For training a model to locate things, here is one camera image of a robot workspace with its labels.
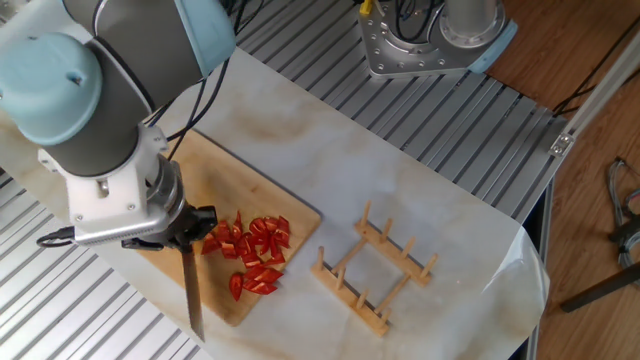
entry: cutting board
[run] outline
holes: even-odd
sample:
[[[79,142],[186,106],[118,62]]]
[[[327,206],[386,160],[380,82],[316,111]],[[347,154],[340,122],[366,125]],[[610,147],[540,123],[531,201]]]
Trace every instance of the cutting board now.
[[[174,160],[180,164],[187,201],[195,207],[214,205],[218,221],[233,225],[237,210],[242,214],[244,231],[256,217],[282,215],[289,220],[291,248],[282,249],[286,263],[275,266],[277,270],[287,266],[320,225],[320,215],[305,203],[194,131],[187,134]],[[239,325],[261,298],[246,290],[238,302],[231,297],[229,278],[246,272],[242,261],[224,259],[220,251],[202,256],[201,241],[194,244],[194,250],[202,304],[227,324]],[[177,250],[139,253],[184,288],[182,258]],[[268,253],[263,256],[263,260],[268,258]]]

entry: wire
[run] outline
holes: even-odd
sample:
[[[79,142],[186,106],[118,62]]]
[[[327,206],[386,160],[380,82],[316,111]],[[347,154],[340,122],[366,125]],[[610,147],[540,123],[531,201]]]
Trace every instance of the wire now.
[[[262,10],[262,7],[263,7],[263,6],[264,6],[264,0],[260,0],[260,5],[258,5],[258,8],[256,9],[256,11],[254,11],[254,12],[249,16],[249,18],[247,18],[247,20],[245,20],[245,21],[244,21],[244,24],[243,24],[243,25],[242,25],[242,27],[238,30],[237,34],[240,34],[240,33],[242,32],[242,30],[244,30],[244,28],[246,28],[246,27],[247,27],[247,25],[249,25],[249,23],[250,23],[251,21],[253,21],[253,19],[255,19],[255,18],[256,18],[256,15],[258,15],[258,12],[259,12],[260,10]]]
[[[189,126],[189,124],[193,122],[193,118],[196,116],[196,112],[198,111],[198,107],[200,106],[200,100],[202,100],[202,94],[204,93],[204,88],[206,86],[207,86],[207,79],[204,79],[204,81],[202,81],[202,83],[200,84],[200,91],[198,92],[196,103],[195,105],[193,105],[193,110],[191,111],[191,116],[189,116],[189,120],[187,121],[186,126]],[[173,149],[171,150],[171,153],[169,154],[169,157],[167,157],[169,161],[173,159],[173,155],[175,155],[176,151],[178,151],[178,147],[180,146],[180,144],[182,144],[182,141],[184,140],[185,135],[187,135],[186,131],[180,135],[180,139],[178,139],[176,146],[173,147]]]
[[[620,203],[620,198],[618,198],[618,191],[616,189],[616,184],[618,181],[618,171],[622,167],[627,167],[630,169],[636,176],[640,176],[640,173],[631,165],[627,164],[623,159],[617,158],[613,164],[609,167],[609,173],[607,176],[608,189],[609,189],[609,197],[611,198],[611,202],[613,203],[614,209],[614,217],[616,228],[619,229],[624,225],[624,216],[625,209],[629,211],[629,201],[634,197],[640,195],[640,189],[635,190],[631,195],[629,195],[625,201],[624,206]],[[618,263],[622,266],[623,269],[626,269],[635,264],[635,261],[631,257],[631,249],[640,243],[640,232],[636,232],[631,235],[628,239],[622,242],[619,245],[619,254],[618,254]],[[636,285],[640,286],[640,280],[635,282]]]
[[[613,45],[611,46],[611,48],[609,48],[609,51],[607,51],[607,53],[604,55],[604,57],[600,60],[600,62],[596,65],[595,68],[593,68],[593,70],[591,70],[591,72],[587,75],[587,77],[582,81],[582,83],[580,84],[580,86],[578,86],[578,88],[573,92],[573,94],[571,94],[569,97],[567,97],[566,99],[562,100],[558,105],[556,105],[555,108],[553,108],[553,112],[555,116],[559,116],[560,113],[569,105],[569,103],[571,101],[573,101],[574,99],[585,95],[591,91],[593,91],[593,89],[595,89],[595,86],[592,86],[589,89],[586,90],[582,90],[583,87],[587,86],[587,84],[591,81],[591,79],[593,79],[593,77],[596,75],[596,73],[598,72],[598,70],[600,70],[600,68],[604,65],[604,63],[609,59],[609,57],[611,57],[611,55],[613,54],[613,52],[618,48],[618,46],[620,46],[620,44],[622,43],[622,41],[631,33],[631,31],[638,25],[640,24],[640,16],[638,16],[632,23],[631,25],[629,25],[629,27],[627,27],[627,29],[625,29],[625,31],[622,33],[622,35],[620,35],[620,37],[618,37],[618,39],[616,40],[615,43],[613,43]],[[631,79],[633,79],[633,77],[635,77],[637,74],[632,74],[629,78],[627,78],[627,80],[625,81],[625,84],[628,83]]]
[[[57,248],[63,247],[73,244],[73,241],[61,241],[57,242],[55,240],[66,240],[71,239],[75,236],[75,229],[73,226],[64,227],[58,229],[58,231],[54,231],[48,235],[45,235],[38,240],[36,240],[36,244],[43,248]]]
[[[236,34],[238,33],[238,29],[240,28],[242,14],[244,13],[244,9],[247,5],[247,2],[248,0],[242,0],[242,2],[240,3],[240,8],[238,9],[238,15],[236,16],[235,25],[233,26],[234,32]],[[207,111],[209,111],[209,109],[211,108],[211,105],[213,105],[213,101],[216,99],[216,97],[218,96],[218,93],[220,92],[220,88],[222,87],[222,81],[224,80],[224,77],[227,74],[228,67],[229,67],[229,59],[225,60],[224,64],[222,65],[222,69],[220,70],[220,75],[218,76],[218,82],[216,83],[216,87],[214,88],[213,93],[209,97],[209,100],[207,101],[205,106],[202,108],[200,113],[198,113],[198,115],[194,119],[190,120],[182,130],[167,137],[167,141],[173,141],[179,137],[184,136],[184,134],[186,134],[187,131],[191,130],[194,126],[198,124],[200,120],[202,120],[202,118],[206,115]]]
[[[396,29],[398,30],[398,37],[401,40],[406,42],[413,42],[413,41],[416,41],[420,36],[422,36],[424,31],[427,29],[427,25],[429,25],[429,20],[431,20],[431,13],[433,12],[433,8],[435,7],[435,0],[429,1],[429,9],[427,10],[427,15],[425,16],[424,21],[422,22],[422,25],[420,26],[420,29],[418,30],[418,32],[411,37],[406,37],[402,33],[402,29],[400,29],[400,14],[402,13],[404,2],[405,0],[395,0]]]

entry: black cable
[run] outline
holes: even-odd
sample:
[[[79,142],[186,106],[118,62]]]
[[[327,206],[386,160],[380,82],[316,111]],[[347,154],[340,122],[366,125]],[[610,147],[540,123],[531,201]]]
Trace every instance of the black cable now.
[[[153,116],[151,117],[151,119],[149,119],[145,125],[147,125],[148,127],[152,127],[155,124],[158,123],[158,121],[160,121],[160,119],[162,118],[162,115],[164,115],[164,113],[167,112],[167,110],[169,109],[169,107],[171,106],[171,104],[173,104],[173,102],[175,101],[175,99],[169,101],[168,103],[164,104],[160,109],[158,109],[158,111],[156,111],[155,114],[153,114]]]
[[[242,30],[244,30],[244,28],[246,28],[246,27],[247,27],[247,25],[249,25],[249,23],[250,23],[251,21],[253,21],[253,19],[255,19],[255,18],[256,18],[256,15],[258,15],[258,12],[259,12],[260,10],[262,10],[262,7],[263,7],[263,6],[264,6],[264,0],[260,0],[260,5],[258,5],[258,8],[256,9],[256,11],[254,11],[254,12],[253,12],[253,13],[252,13],[248,18],[247,18],[247,20],[244,22],[244,24],[242,25],[242,27],[241,27],[240,29],[238,29],[238,32],[236,33],[236,35],[237,35],[237,34],[240,34],[240,33],[242,32]]]
[[[68,246],[73,244],[73,241],[67,240],[67,241],[58,242],[56,240],[71,239],[74,236],[75,236],[75,229],[73,228],[73,226],[68,226],[39,238],[38,240],[36,240],[36,244],[43,248],[57,248],[57,247]]]
[[[396,29],[398,30],[398,37],[401,40],[406,42],[413,42],[417,40],[420,36],[422,36],[424,31],[427,29],[427,25],[429,25],[429,20],[431,20],[431,13],[433,12],[433,8],[435,7],[435,1],[434,0],[429,1],[429,10],[427,11],[427,15],[425,16],[424,21],[422,22],[422,25],[420,26],[420,29],[418,30],[418,32],[411,37],[406,37],[402,33],[402,29],[400,29],[400,14],[402,13],[402,7],[404,6],[404,2],[405,0],[395,0]]]
[[[236,21],[233,26],[234,32],[236,34],[238,33],[238,29],[240,28],[242,14],[244,13],[244,9],[247,6],[247,2],[248,0],[242,0],[242,2],[240,3],[240,8],[238,9],[238,15],[236,16]],[[213,93],[209,97],[209,100],[207,101],[205,106],[202,108],[198,116],[196,116],[192,121],[190,121],[187,124],[187,126],[185,126],[182,130],[167,137],[167,141],[172,141],[177,139],[178,137],[183,136],[183,134],[186,134],[187,131],[191,130],[194,126],[198,124],[200,120],[202,120],[202,118],[206,115],[207,111],[209,111],[209,108],[211,108],[211,105],[213,105],[213,101],[216,99],[216,97],[218,96],[218,93],[220,92],[220,88],[222,87],[222,81],[224,80],[224,77],[227,74],[228,67],[229,67],[229,59],[225,60],[224,64],[222,65],[222,69],[220,70],[220,75],[218,76],[218,82],[216,83],[216,87],[214,88]]]
[[[589,75],[587,75],[587,77],[582,81],[582,83],[580,84],[580,86],[578,86],[578,88],[573,92],[573,94],[571,94],[571,96],[567,97],[566,99],[564,99],[563,101],[561,101],[558,105],[556,105],[556,107],[553,109],[554,115],[555,116],[559,116],[559,113],[561,113],[568,105],[571,101],[573,101],[575,98],[581,96],[578,95],[578,93],[580,93],[582,91],[582,88],[585,87],[589,81],[591,81],[591,79],[593,79],[593,77],[595,76],[595,74],[598,72],[598,70],[600,70],[600,68],[604,65],[604,63],[609,59],[609,57],[611,57],[611,55],[613,54],[613,52],[616,50],[616,48],[618,48],[618,46],[620,46],[620,44],[622,43],[622,41],[631,33],[631,31],[638,25],[640,24],[640,16],[638,16],[633,23],[631,23],[631,25],[629,25],[629,27],[627,27],[627,29],[622,33],[622,35],[620,35],[620,37],[616,40],[616,42],[611,46],[611,48],[609,48],[609,51],[607,51],[607,53],[604,55],[604,57],[600,60],[600,62],[596,65],[596,67],[591,70],[591,72],[589,73]],[[586,93],[588,93],[589,91],[592,91],[593,89],[595,89],[595,86],[592,87],[591,90],[584,90],[587,91]]]
[[[196,103],[193,105],[193,110],[191,111],[191,116],[189,116],[189,120],[187,121],[186,126],[189,126],[189,124],[193,122],[193,118],[196,116],[196,112],[198,111],[198,107],[200,106],[200,100],[202,100],[202,94],[204,94],[204,88],[206,86],[207,86],[207,79],[202,81],[202,84],[200,84],[200,91],[198,92]],[[171,150],[171,153],[169,154],[169,157],[167,157],[169,161],[173,159],[173,155],[175,155],[176,151],[178,151],[178,147],[180,147],[180,144],[182,144],[182,141],[184,140],[185,135],[187,135],[186,131],[182,133],[182,135],[180,135],[180,139],[176,143],[176,146],[173,147],[173,149]]]

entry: knife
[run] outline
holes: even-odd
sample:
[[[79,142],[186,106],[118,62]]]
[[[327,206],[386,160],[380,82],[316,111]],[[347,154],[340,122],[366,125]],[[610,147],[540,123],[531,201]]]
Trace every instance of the knife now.
[[[196,270],[196,257],[193,252],[193,246],[182,247],[180,252],[182,253],[184,285],[187,291],[189,322],[191,323],[191,329],[204,341],[202,304],[200,304],[200,287],[198,286],[198,272]]]

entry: tomato slice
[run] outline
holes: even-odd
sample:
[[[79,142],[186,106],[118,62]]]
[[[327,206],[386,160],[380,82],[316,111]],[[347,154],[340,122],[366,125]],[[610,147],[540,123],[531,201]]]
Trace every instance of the tomato slice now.
[[[238,210],[236,215],[236,222],[233,223],[233,232],[231,235],[236,240],[239,240],[242,236],[242,218],[240,218],[240,210]]]
[[[222,256],[224,256],[225,259],[238,258],[235,245],[228,242],[221,243],[221,245],[222,245]]]
[[[276,269],[266,268],[260,275],[256,276],[254,280],[266,282],[267,284],[273,284],[282,275],[283,274]]]
[[[278,228],[278,219],[267,216],[264,218],[264,224],[267,226],[267,230],[269,230],[269,232],[276,231]]]
[[[269,295],[272,292],[276,291],[278,288],[260,281],[249,280],[244,283],[243,286],[245,289],[260,295]]]
[[[231,240],[231,231],[229,230],[229,224],[226,220],[220,221],[216,227],[216,238],[220,242],[229,242]]]
[[[222,248],[222,245],[220,245],[220,242],[216,240],[213,234],[207,234],[207,236],[204,237],[204,245],[202,246],[200,255],[207,255],[220,248]]]
[[[250,253],[242,256],[242,262],[247,269],[261,265],[262,262],[256,253]]]
[[[264,223],[262,218],[253,219],[251,224],[249,224],[249,230],[256,235],[268,235],[269,230],[267,230],[267,225]]]
[[[280,248],[278,247],[278,244],[276,243],[276,237],[274,235],[271,235],[271,237],[269,238],[269,247],[271,249],[271,256],[276,256],[277,254],[282,253],[280,251]]]
[[[286,232],[287,234],[290,234],[291,232],[289,231],[289,220],[280,216],[280,218],[278,219],[278,229]]]
[[[286,261],[284,259],[284,255],[282,255],[282,253],[279,253],[277,255],[272,255],[271,259],[267,260],[267,262],[264,263],[264,266],[284,264],[285,262]]]
[[[251,268],[251,270],[247,271],[247,273],[244,274],[245,280],[255,280],[255,278],[258,275],[262,274],[264,269],[265,268],[263,266],[255,266],[255,267]]]
[[[260,249],[260,255],[264,255],[264,254],[266,254],[267,252],[269,252],[269,243],[268,243],[268,242],[265,242],[265,243],[262,245],[262,248]]]
[[[278,280],[283,274],[272,268],[265,268],[264,266],[256,266],[253,269],[247,271],[244,274],[244,278],[246,280],[256,280],[260,282],[265,282],[267,284],[273,284]]]
[[[231,279],[229,279],[229,290],[231,291],[231,296],[233,296],[235,301],[240,300],[240,295],[242,295],[242,283],[242,275],[231,275]]]
[[[254,247],[251,246],[251,243],[249,242],[251,236],[251,233],[245,233],[242,235],[240,240],[238,240],[236,243],[236,252],[238,255],[243,256],[255,252]]]

